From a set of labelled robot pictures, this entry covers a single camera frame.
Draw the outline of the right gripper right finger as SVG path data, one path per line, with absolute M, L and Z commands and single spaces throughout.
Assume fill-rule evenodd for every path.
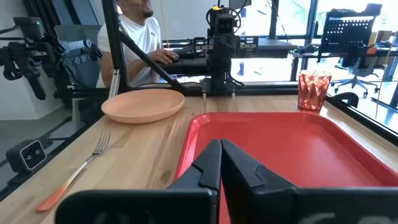
M 398 224 L 398 188 L 300 188 L 230 140 L 221 145 L 231 224 Z

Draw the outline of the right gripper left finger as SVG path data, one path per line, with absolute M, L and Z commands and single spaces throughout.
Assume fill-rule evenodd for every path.
M 212 140 L 167 189 L 86 190 L 67 197 L 55 224 L 216 224 L 222 146 Z

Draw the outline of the peach plastic plate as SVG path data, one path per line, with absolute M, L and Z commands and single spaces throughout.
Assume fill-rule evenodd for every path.
M 144 124 L 172 116 L 183 106 L 184 101 L 185 97 L 174 90 L 136 90 L 106 100 L 101 109 L 113 121 Z

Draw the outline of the red faceted plastic cup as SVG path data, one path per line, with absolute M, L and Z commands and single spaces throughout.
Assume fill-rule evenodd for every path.
M 302 70 L 298 75 L 298 109 L 319 114 L 331 83 L 330 72 Z

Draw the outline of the fork with orange handle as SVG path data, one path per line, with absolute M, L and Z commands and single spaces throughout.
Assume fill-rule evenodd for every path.
M 69 186 L 72 184 L 72 182 L 78 177 L 78 175 L 82 172 L 82 170 L 96 157 L 103 155 L 107 148 L 108 144 L 111 139 L 111 131 L 108 129 L 105 129 L 102 133 L 101 136 L 98 140 L 98 143 L 93 150 L 91 156 L 87 158 L 82 165 L 77 168 L 77 170 L 67 179 L 67 181 L 60 186 L 59 189 L 54 191 L 51 195 L 49 195 L 43 202 L 41 202 L 37 207 L 36 207 L 36 212 L 46 212 L 50 210 L 64 195 L 64 193 L 68 190 Z

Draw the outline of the red plastic tray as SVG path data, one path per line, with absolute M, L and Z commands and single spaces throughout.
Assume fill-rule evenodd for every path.
M 308 113 L 207 113 L 193 118 L 175 181 L 212 140 L 230 140 L 300 188 L 398 188 L 398 173 L 335 123 Z M 222 178 L 218 223 L 231 224 Z

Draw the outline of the black desk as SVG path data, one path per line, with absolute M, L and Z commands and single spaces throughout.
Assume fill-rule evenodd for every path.
M 277 39 L 266 39 L 258 36 L 240 36 L 240 51 L 233 59 L 242 58 L 286 58 L 296 45 Z M 210 74 L 206 65 L 208 39 L 196 37 L 187 40 L 173 40 L 172 50 L 179 55 L 174 63 L 158 63 L 167 73 L 173 75 Z

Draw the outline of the person's hand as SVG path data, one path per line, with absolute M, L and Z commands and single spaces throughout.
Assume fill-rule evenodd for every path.
M 179 56 L 176 53 L 165 49 L 157 49 L 149 53 L 148 56 L 152 60 L 160 62 L 165 65 L 174 63 L 174 61 L 179 59 Z

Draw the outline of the person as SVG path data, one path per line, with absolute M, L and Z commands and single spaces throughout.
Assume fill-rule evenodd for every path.
M 150 0 L 116 0 L 121 10 L 119 20 L 121 28 L 137 46 L 149 54 L 162 47 L 160 27 Z M 98 48 L 102 51 L 103 59 L 99 62 L 100 72 L 96 86 L 109 88 L 113 76 L 114 66 L 111 58 L 111 49 L 106 26 L 102 26 L 97 35 Z M 159 75 L 142 61 L 132 50 L 124 46 L 126 71 L 129 84 L 139 86 L 159 81 Z

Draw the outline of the black perforated panel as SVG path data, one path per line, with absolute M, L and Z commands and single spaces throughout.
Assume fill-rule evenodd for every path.
M 349 48 L 368 45 L 374 21 L 380 11 L 356 12 L 352 9 L 332 9 L 327 12 L 322 40 L 318 51 L 318 62 L 323 53 L 342 54 Z

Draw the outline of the black chair back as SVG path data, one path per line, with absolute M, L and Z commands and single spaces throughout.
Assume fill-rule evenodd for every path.
M 335 96 L 332 96 L 331 98 L 334 100 L 346 101 L 346 104 L 354 108 L 358 107 L 359 97 L 355 93 L 352 92 L 340 93 Z

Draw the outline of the grey office chair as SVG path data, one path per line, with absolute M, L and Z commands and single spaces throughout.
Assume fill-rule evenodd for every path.
M 351 88 L 353 89 L 355 86 L 360 86 L 362 89 L 364 89 L 363 97 L 367 98 L 368 96 L 368 88 L 366 85 L 372 85 L 375 86 L 374 92 L 378 93 L 380 90 L 380 87 L 375 84 L 371 83 L 369 81 L 364 81 L 360 80 L 360 77 L 367 77 L 369 75 L 375 75 L 378 77 L 377 74 L 374 73 L 374 66 L 376 65 L 378 61 L 378 57 L 371 57 L 370 63 L 367 65 L 366 68 L 360 68 L 361 65 L 361 58 L 357 58 L 354 65 L 350 65 L 347 67 L 343 66 L 343 61 L 345 58 L 341 57 L 339 58 L 338 63 L 335 65 L 336 68 L 339 68 L 341 70 L 347 70 L 349 74 L 353 75 L 353 78 L 351 79 L 342 79 L 342 80 L 333 80 L 331 81 L 330 85 L 334 87 L 337 83 L 338 85 L 335 87 L 334 92 L 337 93 L 339 90 L 339 87 L 345 86 L 345 85 L 351 85 Z

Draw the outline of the black box with green light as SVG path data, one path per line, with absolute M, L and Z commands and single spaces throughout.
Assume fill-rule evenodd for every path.
M 22 30 L 24 37 L 32 40 L 45 37 L 45 29 L 39 17 L 14 17 L 13 20 Z

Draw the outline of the black aluminium rig frame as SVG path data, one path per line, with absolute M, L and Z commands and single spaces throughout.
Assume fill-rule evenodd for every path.
M 129 92 L 132 90 L 127 83 L 126 64 L 124 62 L 124 49 L 126 46 L 132 50 L 141 60 L 147 62 L 151 69 L 156 71 L 168 84 L 168 88 L 176 90 L 183 95 L 196 96 L 202 94 L 202 85 L 198 87 L 187 87 L 179 83 L 163 68 L 149 58 L 137 44 L 123 32 L 119 20 L 119 15 L 116 11 L 116 0 L 102 0 L 103 10 L 105 13 L 106 27 L 111 31 L 109 35 L 109 44 L 111 49 L 111 56 L 115 69 L 120 70 L 120 80 L 118 93 Z M 0 66 L 4 68 L 3 75 L 8 80 L 17 80 L 25 77 L 31 85 L 35 96 L 43 100 L 46 97 L 44 89 L 39 82 L 40 72 L 37 67 L 43 62 L 48 62 L 55 65 L 58 62 L 65 62 L 65 58 L 55 55 L 55 50 L 60 52 L 70 50 L 70 43 L 61 43 L 54 40 L 49 41 L 49 37 L 45 35 L 39 40 L 32 40 L 28 38 L 8 38 L 9 45 L 0 48 Z M 235 93 L 243 95 L 293 95 L 297 93 L 298 89 L 293 85 L 277 85 L 275 88 L 267 85 L 242 85 Z M 109 93 L 109 89 L 100 89 L 92 92 L 98 96 L 104 96 Z

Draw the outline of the white frame bracket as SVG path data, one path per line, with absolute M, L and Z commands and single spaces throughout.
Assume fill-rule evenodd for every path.
M 120 70 L 115 69 L 113 72 L 112 80 L 111 80 L 111 86 L 109 88 L 109 95 L 108 98 L 112 98 L 118 94 L 118 89 L 119 89 L 119 80 L 120 80 Z

